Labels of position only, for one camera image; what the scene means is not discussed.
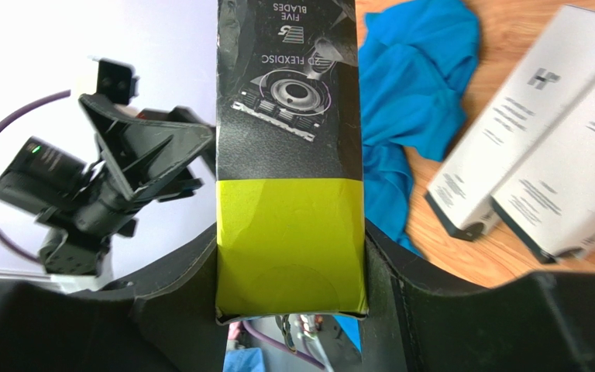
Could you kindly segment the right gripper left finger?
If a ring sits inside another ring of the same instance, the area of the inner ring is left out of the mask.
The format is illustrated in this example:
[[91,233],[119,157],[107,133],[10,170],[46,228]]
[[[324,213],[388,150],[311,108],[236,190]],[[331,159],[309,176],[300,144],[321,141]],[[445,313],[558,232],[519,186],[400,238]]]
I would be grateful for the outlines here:
[[0,281],[0,371],[220,371],[215,227],[100,291]]

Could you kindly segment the black green razor box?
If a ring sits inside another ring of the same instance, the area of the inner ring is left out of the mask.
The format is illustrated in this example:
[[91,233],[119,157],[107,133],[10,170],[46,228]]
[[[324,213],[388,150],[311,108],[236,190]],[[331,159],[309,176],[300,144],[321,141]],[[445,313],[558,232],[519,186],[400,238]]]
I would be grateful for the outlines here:
[[352,1],[218,4],[221,323],[366,314]]

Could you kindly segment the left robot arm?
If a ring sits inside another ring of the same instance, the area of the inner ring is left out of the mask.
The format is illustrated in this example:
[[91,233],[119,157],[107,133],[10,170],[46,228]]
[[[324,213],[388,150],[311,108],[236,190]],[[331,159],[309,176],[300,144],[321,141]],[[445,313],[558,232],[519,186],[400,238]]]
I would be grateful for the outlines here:
[[49,227],[39,251],[48,274],[98,276],[114,235],[132,237],[151,202],[189,198],[198,157],[215,160],[215,128],[184,107],[130,116],[103,94],[83,94],[98,159],[87,164],[32,137],[0,176],[0,200]]

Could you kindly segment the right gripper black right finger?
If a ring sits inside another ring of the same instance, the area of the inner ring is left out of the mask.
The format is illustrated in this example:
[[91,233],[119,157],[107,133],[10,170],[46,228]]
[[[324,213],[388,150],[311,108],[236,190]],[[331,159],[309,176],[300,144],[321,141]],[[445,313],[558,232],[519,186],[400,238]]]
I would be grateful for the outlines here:
[[366,371],[595,371],[595,274],[466,281],[366,224]]

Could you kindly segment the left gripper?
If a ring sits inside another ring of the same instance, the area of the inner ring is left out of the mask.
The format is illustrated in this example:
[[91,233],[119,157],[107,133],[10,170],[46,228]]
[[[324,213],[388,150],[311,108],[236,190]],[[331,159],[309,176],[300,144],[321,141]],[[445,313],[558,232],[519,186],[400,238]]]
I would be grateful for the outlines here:
[[105,162],[90,201],[75,212],[80,231],[132,236],[144,206],[190,198],[202,186],[187,166],[215,143],[215,132],[187,109],[133,117],[103,95],[82,94],[78,103]]

